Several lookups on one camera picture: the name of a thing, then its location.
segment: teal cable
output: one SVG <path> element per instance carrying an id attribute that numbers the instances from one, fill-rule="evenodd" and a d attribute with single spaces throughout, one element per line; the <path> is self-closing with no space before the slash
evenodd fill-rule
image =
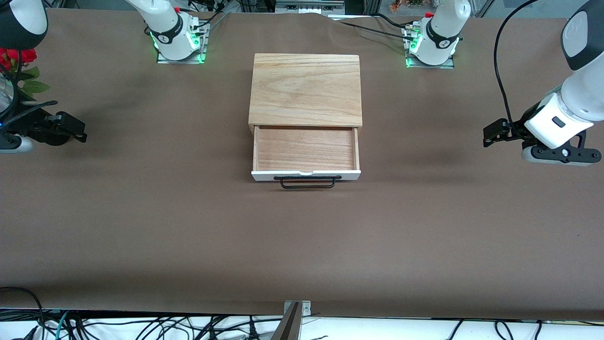
<path id="1" fill-rule="evenodd" d="M 59 320 L 59 325 L 57 326 L 57 333 L 54 335 L 54 340 L 59 340 L 60 339 L 61 326 L 63 326 L 63 322 L 65 322 L 65 318 L 67 317 L 67 313 L 69 313 L 69 310 L 67 312 L 65 312 L 63 314 L 63 316 L 61 316 L 61 320 Z"/>

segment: table surface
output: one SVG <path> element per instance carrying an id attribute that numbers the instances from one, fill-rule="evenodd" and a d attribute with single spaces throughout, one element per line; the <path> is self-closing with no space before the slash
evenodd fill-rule
<path id="1" fill-rule="evenodd" d="M 199 66 L 157 65 L 134 11 L 48 16 L 39 99 L 89 138 L 0 157 L 3 286 L 61 308 L 275 314 L 307 299 L 322 315 L 604 319 L 604 165 L 482 147 L 504 115 L 500 20 L 469 20 L 455 70 L 426 70 L 405 68 L 396 38 L 319 15 L 229 15 Z M 563 25 L 510 21 L 500 70 L 516 118 L 570 75 Z M 360 55 L 358 181 L 252 179 L 254 53 Z M 604 147 L 602 126 L 588 145 Z"/>

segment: black metal handle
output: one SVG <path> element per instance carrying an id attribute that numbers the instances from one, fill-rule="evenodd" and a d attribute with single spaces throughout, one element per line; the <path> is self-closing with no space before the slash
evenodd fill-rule
<path id="1" fill-rule="evenodd" d="M 313 176 L 313 177 L 300 177 L 300 176 L 284 176 L 275 177 L 278 180 L 283 189 L 329 189 L 336 185 L 336 180 L 342 179 L 342 176 Z M 313 182 L 313 181 L 326 181 L 331 180 L 331 183 L 324 185 L 285 185 L 284 181 L 295 181 L 295 182 Z"/>

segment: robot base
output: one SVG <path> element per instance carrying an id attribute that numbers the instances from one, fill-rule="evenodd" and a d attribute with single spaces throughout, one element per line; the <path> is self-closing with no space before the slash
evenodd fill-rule
<path id="1" fill-rule="evenodd" d="M 420 22 L 415 21 L 415 22 L 413 22 L 413 24 L 407 25 L 405 28 L 401 28 L 400 31 L 403 34 L 403 36 L 409 36 L 414 39 L 418 39 L 418 36 L 420 33 L 418 32 L 418 29 L 416 29 L 416 27 L 418 27 L 419 25 L 420 25 Z M 453 68 L 455 68 L 455 64 L 453 63 L 453 56 L 450 56 L 446 62 L 444 62 L 443 64 L 438 65 L 438 66 L 424 64 L 415 55 L 413 55 L 410 52 L 411 45 L 415 42 L 416 41 L 409 41 L 407 39 L 403 39 L 403 46 L 405 47 L 405 62 L 406 62 L 406 65 L 408 68 L 409 67 L 440 68 L 440 69 L 444 69 L 444 70 L 452 70 Z"/>
<path id="2" fill-rule="evenodd" d="M 197 33 L 199 36 L 193 38 L 193 42 L 197 45 L 199 44 L 199 49 L 193 52 L 189 57 L 186 57 L 182 60 L 170 60 L 164 57 L 160 52 L 157 46 L 155 49 L 157 52 L 157 63 L 158 64 L 184 64 L 184 65 L 196 65 L 203 64 L 205 62 L 205 56 L 208 52 L 208 38 L 210 35 L 210 25 L 206 24 L 200 28 L 198 28 L 194 33 Z"/>

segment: open drawer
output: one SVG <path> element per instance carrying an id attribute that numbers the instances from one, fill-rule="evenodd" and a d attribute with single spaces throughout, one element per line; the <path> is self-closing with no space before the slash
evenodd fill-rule
<path id="1" fill-rule="evenodd" d="M 257 181 L 356 180 L 360 174 L 357 128 L 254 126 Z"/>

